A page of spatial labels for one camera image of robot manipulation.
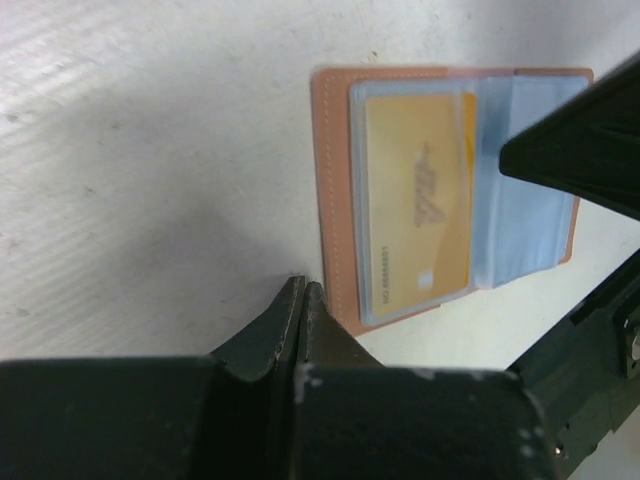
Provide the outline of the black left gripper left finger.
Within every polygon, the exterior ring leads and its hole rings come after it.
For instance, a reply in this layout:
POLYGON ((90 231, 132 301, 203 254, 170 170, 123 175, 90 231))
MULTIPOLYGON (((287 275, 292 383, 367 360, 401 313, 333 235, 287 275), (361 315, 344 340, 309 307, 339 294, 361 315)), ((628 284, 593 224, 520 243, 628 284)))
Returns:
POLYGON ((207 465, 222 479, 285 479, 305 278, 287 279, 257 318, 212 352, 207 465))

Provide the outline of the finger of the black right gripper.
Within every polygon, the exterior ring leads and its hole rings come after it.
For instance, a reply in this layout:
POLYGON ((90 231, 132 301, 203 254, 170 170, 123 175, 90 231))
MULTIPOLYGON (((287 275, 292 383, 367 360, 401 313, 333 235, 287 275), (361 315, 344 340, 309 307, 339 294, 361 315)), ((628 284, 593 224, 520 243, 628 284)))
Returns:
POLYGON ((639 218, 639 54, 510 139, 502 174, 639 218))

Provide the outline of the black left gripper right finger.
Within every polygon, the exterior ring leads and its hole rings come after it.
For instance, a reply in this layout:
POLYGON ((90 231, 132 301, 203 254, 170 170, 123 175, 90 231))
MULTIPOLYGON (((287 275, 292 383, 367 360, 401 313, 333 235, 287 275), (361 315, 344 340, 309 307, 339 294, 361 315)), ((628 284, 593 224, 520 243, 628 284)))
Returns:
POLYGON ((305 290, 294 376, 298 479, 385 477, 384 367, 331 315, 323 287, 305 290))

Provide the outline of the tan leather card holder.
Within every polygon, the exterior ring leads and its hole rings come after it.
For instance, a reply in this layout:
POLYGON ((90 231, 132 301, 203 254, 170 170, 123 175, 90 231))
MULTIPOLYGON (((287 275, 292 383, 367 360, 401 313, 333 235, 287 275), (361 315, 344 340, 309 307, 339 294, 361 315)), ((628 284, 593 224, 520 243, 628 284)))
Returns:
POLYGON ((585 68, 338 66, 311 80, 324 273, 354 335, 572 255, 576 196, 512 179, 502 146, 585 68))

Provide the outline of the gold card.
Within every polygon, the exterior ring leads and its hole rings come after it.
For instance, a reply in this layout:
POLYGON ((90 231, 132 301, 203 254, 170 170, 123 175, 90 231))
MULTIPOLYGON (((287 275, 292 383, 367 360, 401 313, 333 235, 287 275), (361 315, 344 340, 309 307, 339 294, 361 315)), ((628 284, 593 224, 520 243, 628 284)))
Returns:
POLYGON ((432 308, 469 287, 476 113, 469 92, 366 100, 367 324, 432 308))

